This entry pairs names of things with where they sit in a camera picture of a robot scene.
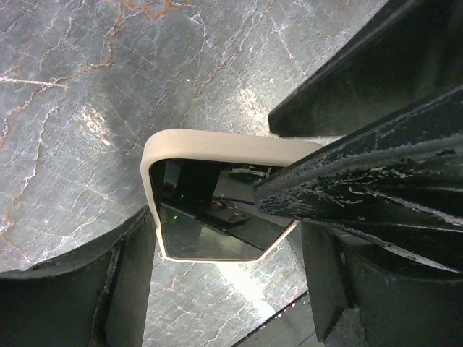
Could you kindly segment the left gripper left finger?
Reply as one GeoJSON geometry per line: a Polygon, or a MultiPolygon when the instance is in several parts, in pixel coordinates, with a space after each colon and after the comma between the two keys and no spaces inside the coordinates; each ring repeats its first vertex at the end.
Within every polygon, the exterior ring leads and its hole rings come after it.
{"type": "Polygon", "coordinates": [[[1,274],[2,346],[141,346],[156,228],[148,207],[27,270],[1,274]]]}

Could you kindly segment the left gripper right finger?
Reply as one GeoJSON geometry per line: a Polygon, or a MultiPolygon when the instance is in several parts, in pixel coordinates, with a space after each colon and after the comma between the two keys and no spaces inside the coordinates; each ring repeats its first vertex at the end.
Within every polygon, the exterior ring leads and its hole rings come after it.
{"type": "Polygon", "coordinates": [[[430,95],[256,186],[302,224],[326,346],[462,344],[462,88],[430,95]]]}

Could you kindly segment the phone with beige case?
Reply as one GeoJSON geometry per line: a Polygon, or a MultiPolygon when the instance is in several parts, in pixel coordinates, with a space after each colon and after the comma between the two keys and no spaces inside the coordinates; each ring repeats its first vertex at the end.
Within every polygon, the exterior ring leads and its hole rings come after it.
{"type": "Polygon", "coordinates": [[[267,215],[253,189],[319,149],[301,140],[166,129],[150,136],[140,164],[161,254],[175,262],[252,262],[297,221],[267,215]]]}

